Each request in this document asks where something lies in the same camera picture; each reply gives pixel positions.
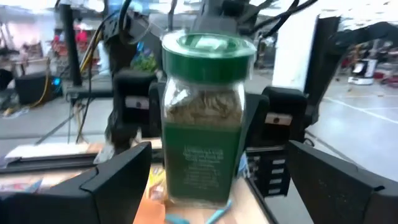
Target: spice jar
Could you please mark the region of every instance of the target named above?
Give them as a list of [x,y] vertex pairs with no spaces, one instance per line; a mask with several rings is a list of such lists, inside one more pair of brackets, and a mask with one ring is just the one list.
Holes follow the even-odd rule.
[[244,81],[255,46],[240,37],[166,34],[162,129],[169,199],[225,206],[236,170]]

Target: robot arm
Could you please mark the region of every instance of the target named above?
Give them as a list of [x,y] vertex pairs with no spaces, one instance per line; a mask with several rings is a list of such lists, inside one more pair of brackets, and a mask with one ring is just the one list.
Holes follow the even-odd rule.
[[388,22],[378,22],[356,30],[338,32],[330,38],[329,54],[343,55],[354,44],[387,39],[398,45],[398,28]]

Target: floor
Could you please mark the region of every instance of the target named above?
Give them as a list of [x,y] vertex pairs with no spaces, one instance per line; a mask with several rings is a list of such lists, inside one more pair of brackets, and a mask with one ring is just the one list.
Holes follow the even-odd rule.
[[[261,92],[271,83],[269,74],[254,75],[246,89]],[[110,100],[92,102],[83,133],[89,141],[104,141]],[[20,144],[33,144],[46,133],[59,128],[44,142],[67,142],[69,125],[58,127],[69,116],[69,104],[57,99],[14,119],[0,119],[0,155]],[[358,164],[374,173],[398,181],[398,92],[379,86],[351,86],[342,78],[333,81],[320,107],[317,124],[308,128],[316,148]],[[71,123],[70,141],[76,138]],[[287,197],[267,198],[279,223],[312,223],[301,198],[291,183]]]

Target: wooden table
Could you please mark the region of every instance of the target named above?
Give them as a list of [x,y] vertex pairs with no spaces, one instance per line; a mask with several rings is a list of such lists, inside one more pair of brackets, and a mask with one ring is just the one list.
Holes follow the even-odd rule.
[[[159,138],[141,139],[141,141],[150,141],[152,149],[162,148],[162,141]],[[244,178],[238,179],[233,184],[231,200],[233,203],[231,209],[218,221],[217,224],[270,223]],[[167,214],[174,214],[180,218],[184,218],[188,220],[190,224],[204,224],[215,211],[216,210],[214,209],[186,208],[166,205]]]

